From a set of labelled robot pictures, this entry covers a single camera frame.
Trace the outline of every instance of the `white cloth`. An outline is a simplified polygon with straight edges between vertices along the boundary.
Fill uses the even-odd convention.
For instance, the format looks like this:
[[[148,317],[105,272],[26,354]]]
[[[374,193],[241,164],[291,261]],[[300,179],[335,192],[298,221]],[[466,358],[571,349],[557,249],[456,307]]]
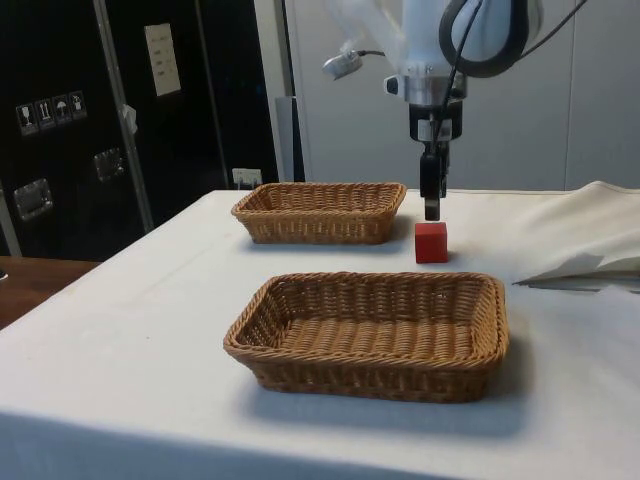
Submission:
[[[373,247],[254,245],[229,214],[241,195],[208,195],[0,332],[0,478],[637,477],[640,298],[510,285],[505,227],[552,196],[451,193],[452,262],[417,266],[415,192]],[[272,275],[335,270],[506,281],[512,343],[487,399],[261,389],[224,353],[229,325]]]

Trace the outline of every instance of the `label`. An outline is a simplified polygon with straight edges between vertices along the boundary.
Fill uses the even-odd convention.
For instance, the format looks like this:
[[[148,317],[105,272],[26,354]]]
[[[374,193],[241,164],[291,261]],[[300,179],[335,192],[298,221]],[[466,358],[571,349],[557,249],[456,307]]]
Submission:
[[[69,108],[74,120],[81,120],[87,116],[87,107],[84,104],[84,94],[81,90],[69,94]]]
[[[171,25],[147,25],[144,27],[147,38],[147,49],[151,61],[151,72],[156,87],[156,96],[179,92],[180,75],[173,48]]]
[[[56,121],[53,118],[53,105],[50,98],[38,100],[35,103],[36,117],[38,118],[38,125],[40,130],[48,130],[56,126]]]
[[[16,107],[16,115],[18,117],[18,127],[20,127],[20,133],[22,133],[23,137],[40,131],[33,103],[18,105]]]
[[[72,120],[69,98],[66,95],[53,97],[53,114],[58,125],[64,125]]]

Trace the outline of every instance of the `basket rim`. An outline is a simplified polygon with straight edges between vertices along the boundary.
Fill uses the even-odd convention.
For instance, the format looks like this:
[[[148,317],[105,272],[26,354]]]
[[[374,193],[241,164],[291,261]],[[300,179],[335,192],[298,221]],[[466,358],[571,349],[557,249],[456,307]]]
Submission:
[[[402,278],[410,279],[412,277],[425,278],[429,277],[434,280],[442,279],[476,279],[486,282],[493,288],[493,295],[496,300],[496,328],[498,330],[498,338],[494,349],[485,352],[482,355],[468,356],[458,359],[424,359],[413,358],[410,355],[396,355],[392,353],[326,353],[326,352],[304,352],[301,350],[275,348],[268,346],[251,346],[239,343],[236,340],[237,335],[242,328],[251,320],[260,302],[265,298],[265,294],[275,283],[281,281],[292,281],[304,277],[305,279],[331,279],[332,277],[353,278],[357,277],[360,281],[368,278],[380,279],[380,275],[393,279]],[[445,272],[445,273],[426,273],[426,272],[405,272],[405,273],[353,273],[353,272],[337,272],[337,273],[305,273],[305,274],[286,274],[273,277],[268,280],[256,294],[253,296],[249,305],[244,309],[240,317],[229,328],[227,335],[223,341],[225,351],[237,360],[247,360],[248,362],[261,363],[311,363],[323,365],[341,365],[341,366],[368,366],[368,367],[392,367],[392,368],[420,368],[421,370],[455,370],[455,371],[484,371],[496,367],[504,358],[509,345],[509,328],[506,319],[506,311],[504,306],[504,285],[503,283],[484,273],[473,272]]]
[[[291,187],[294,188],[317,188],[317,187],[378,187],[381,185],[395,187],[397,189],[396,196],[389,205],[370,209],[370,210],[289,210],[289,209],[280,209],[280,210],[245,210],[245,206],[249,201],[260,195],[264,190],[270,188],[279,188],[279,187]],[[379,216],[381,214],[395,214],[395,212],[400,208],[400,205],[404,201],[404,198],[407,194],[407,187],[401,183],[397,182],[371,182],[371,183],[328,183],[328,182],[280,182],[280,183],[265,183],[260,185],[258,188],[253,190],[250,194],[243,197],[238,203],[236,203],[231,209],[231,214],[237,218],[273,218],[273,217],[317,217],[317,216],[339,216],[339,217],[373,217]]]

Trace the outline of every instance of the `red cube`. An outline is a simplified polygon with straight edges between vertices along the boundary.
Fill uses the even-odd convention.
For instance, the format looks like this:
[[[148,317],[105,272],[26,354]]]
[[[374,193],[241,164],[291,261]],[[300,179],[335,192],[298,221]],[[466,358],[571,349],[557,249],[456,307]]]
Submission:
[[[416,263],[447,263],[447,224],[416,224]]]

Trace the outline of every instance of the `white paper sign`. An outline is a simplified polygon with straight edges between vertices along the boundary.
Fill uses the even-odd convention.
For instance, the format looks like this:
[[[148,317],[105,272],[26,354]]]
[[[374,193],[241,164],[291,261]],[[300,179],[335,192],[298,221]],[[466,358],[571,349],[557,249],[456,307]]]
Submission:
[[[171,25],[147,25],[144,27],[147,37],[147,48],[151,60],[153,81],[158,97],[168,93],[180,91],[180,75],[176,63],[176,54],[173,49]]]

